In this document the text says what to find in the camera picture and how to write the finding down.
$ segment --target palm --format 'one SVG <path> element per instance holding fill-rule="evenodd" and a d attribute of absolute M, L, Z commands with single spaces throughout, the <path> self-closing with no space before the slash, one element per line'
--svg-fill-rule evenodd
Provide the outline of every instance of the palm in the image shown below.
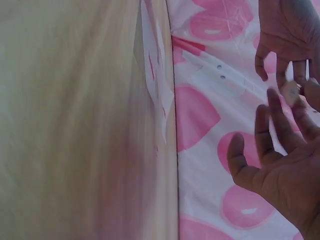
<path fill-rule="evenodd" d="M 285 72 L 293 62 L 294 79 L 301 84 L 306 77 L 307 60 L 315 60 L 320 39 L 320 20 L 310 0 L 260 0 L 260 42 L 255 57 L 257 74 L 266 81 L 264 59 L 270 52 L 277 55 L 277 83 L 285 84 Z M 312 77 L 317 77 L 313 70 Z"/>
<path fill-rule="evenodd" d="M 255 119 L 255 141 L 262 168 L 248 166 L 244 139 L 235 135 L 228 149 L 230 172 L 237 185 L 261 195 L 308 236 L 309 229 L 320 222 L 320 128 L 306 114 L 301 100 L 292 113 L 303 138 L 292 130 L 273 89 L 268 90 L 268 103 L 269 107 L 258 107 Z M 286 156 L 275 151 L 269 115 Z"/>
<path fill-rule="evenodd" d="M 319 152 L 311 145 L 298 148 L 256 175 L 258 193 L 296 226 L 308 226 L 318 214 Z"/>

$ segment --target pink shape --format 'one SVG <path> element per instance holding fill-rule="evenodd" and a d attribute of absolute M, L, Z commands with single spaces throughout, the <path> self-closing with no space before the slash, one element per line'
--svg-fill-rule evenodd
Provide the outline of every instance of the pink shape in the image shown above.
<path fill-rule="evenodd" d="M 255 49 L 258 48 L 260 41 L 260 33 L 258 33 L 253 39 L 253 46 Z M 277 54 L 270 52 L 264 60 L 264 68 L 268 74 L 275 74 L 277 71 Z"/>
<path fill-rule="evenodd" d="M 202 40 L 225 41 L 240 35 L 254 19 L 246 0 L 193 0 L 205 11 L 191 18 L 191 33 Z"/>
<path fill-rule="evenodd" d="M 227 160 L 227 151 L 230 144 L 230 141 L 234 134 L 237 132 L 229 132 L 226 135 L 224 135 L 217 147 L 218 157 L 219 160 L 224 167 L 224 169 L 230 173 L 229 167 L 228 167 L 228 160 Z M 240 132 L 244 138 L 244 156 L 246 157 L 247 163 L 250 166 L 255 166 L 259 168 L 260 162 L 259 157 L 257 153 L 256 148 L 256 140 L 255 136 L 246 132 Z"/>
<path fill-rule="evenodd" d="M 183 50 L 192 53 L 195 56 L 200 56 L 201 52 L 206 50 L 206 46 L 187 41 L 178 37 L 172 37 L 172 45 L 173 45 L 173 63 L 184 63 L 186 60 L 183 58 Z"/>
<path fill-rule="evenodd" d="M 258 194 L 234 185 L 223 196 L 221 210 L 232 225 L 248 229 L 261 225 L 275 208 Z"/>
<path fill-rule="evenodd" d="M 214 226 L 180 218 L 180 240 L 233 240 Z"/>
<path fill-rule="evenodd" d="M 221 119 L 210 100 L 191 85 L 175 88 L 177 150 L 199 142 Z"/>
<path fill-rule="evenodd" d="M 294 237 L 293 240 L 304 240 L 304 238 L 302 237 L 301 233 L 298 232 Z"/>

